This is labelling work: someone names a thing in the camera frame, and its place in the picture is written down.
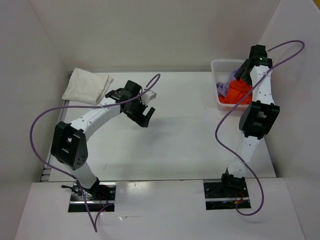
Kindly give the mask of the white t shirt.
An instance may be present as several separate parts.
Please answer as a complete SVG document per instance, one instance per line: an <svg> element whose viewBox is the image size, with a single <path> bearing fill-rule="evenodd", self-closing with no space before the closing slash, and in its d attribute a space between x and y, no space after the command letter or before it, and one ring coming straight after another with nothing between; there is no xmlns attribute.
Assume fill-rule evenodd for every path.
<svg viewBox="0 0 320 240"><path fill-rule="evenodd" d="M100 76L75 68L62 99L96 106L102 101L113 81L114 78L110 75Z"/></svg>

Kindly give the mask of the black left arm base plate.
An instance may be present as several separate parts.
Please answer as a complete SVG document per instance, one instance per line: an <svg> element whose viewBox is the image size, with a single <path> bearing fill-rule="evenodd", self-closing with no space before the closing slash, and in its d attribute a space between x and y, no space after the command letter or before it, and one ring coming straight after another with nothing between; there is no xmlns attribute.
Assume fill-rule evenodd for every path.
<svg viewBox="0 0 320 240"><path fill-rule="evenodd" d="M69 213L84 213L87 211L84 197L90 212L97 213L105 206L104 212L113 212L115 210L116 183L102 182L99 185L98 193L93 194L84 188L84 197L76 183L74 183L72 187L65 185L61 187L71 190L68 206Z"/></svg>

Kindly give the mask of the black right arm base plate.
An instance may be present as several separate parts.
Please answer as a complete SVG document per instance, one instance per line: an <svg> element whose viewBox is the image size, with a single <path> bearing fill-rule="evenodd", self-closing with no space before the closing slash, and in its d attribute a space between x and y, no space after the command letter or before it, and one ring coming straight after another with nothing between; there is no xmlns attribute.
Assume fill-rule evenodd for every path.
<svg viewBox="0 0 320 240"><path fill-rule="evenodd" d="M247 188L242 190L223 190L219 181L204 181L206 210L233 210L240 203L239 209L250 209L251 203Z"/></svg>

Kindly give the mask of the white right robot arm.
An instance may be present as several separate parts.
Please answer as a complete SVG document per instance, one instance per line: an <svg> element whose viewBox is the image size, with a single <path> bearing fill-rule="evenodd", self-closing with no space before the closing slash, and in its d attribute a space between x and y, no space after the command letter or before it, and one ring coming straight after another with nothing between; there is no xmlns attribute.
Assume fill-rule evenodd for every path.
<svg viewBox="0 0 320 240"><path fill-rule="evenodd" d="M268 57L264 45L254 45L250 48L248 59L241 65L234 77L247 85L254 87L264 77L263 81L252 91L252 100L243 112L239 121L239 130L243 133L236 150L242 159L249 163L260 140L269 133L280 107L275 105L271 91L272 59ZM240 197L244 193L247 168L237 158L230 164L221 177L220 193L227 197Z"/></svg>

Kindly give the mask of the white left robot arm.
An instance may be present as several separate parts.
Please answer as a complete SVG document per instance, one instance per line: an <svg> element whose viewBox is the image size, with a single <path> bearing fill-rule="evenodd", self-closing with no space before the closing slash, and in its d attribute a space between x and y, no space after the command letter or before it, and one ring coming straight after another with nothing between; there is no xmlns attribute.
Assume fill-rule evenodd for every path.
<svg viewBox="0 0 320 240"><path fill-rule="evenodd" d="M69 123L61 121L55 126L50 153L79 181L81 193L88 200L96 199L102 192L100 180L87 163L88 140L120 114L125 114L142 128L148 127L155 108L150 108L147 114L144 111L156 96L154 91L143 90L139 84L129 80L123 88L108 92L97 108L76 120Z"/></svg>

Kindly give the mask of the white plastic laundry basket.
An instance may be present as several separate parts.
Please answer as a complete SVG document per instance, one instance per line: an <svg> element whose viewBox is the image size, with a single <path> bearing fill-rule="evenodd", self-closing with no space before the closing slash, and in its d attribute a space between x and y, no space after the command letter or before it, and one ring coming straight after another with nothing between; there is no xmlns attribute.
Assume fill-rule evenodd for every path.
<svg viewBox="0 0 320 240"><path fill-rule="evenodd" d="M231 73L238 70L245 62L244 59L215 59L210 63L213 80L213 95L217 102L217 108L221 111L229 111L235 105L222 103L219 99L217 83L227 83Z"/></svg>

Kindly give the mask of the lavender t shirt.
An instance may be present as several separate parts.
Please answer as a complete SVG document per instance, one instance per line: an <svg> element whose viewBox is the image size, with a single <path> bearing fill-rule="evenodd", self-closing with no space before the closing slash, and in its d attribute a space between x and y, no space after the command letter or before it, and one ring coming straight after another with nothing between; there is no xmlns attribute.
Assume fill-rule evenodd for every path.
<svg viewBox="0 0 320 240"><path fill-rule="evenodd" d="M236 72L237 72L237 70L234 70L229 75L227 82L223 83L223 82L219 81L219 82L216 83L217 94L218 94L219 97L224 97L225 98L228 95L230 83L236 79L235 78Z"/></svg>

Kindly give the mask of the orange t shirt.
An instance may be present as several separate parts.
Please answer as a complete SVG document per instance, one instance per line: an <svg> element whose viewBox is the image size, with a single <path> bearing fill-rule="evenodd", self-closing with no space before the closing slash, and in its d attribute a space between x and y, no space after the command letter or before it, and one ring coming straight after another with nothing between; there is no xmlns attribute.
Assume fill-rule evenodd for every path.
<svg viewBox="0 0 320 240"><path fill-rule="evenodd" d="M229 84L227 96L218 96L218 99L223 104L237 104L251 89L243 80L233 80Z"/></svg>

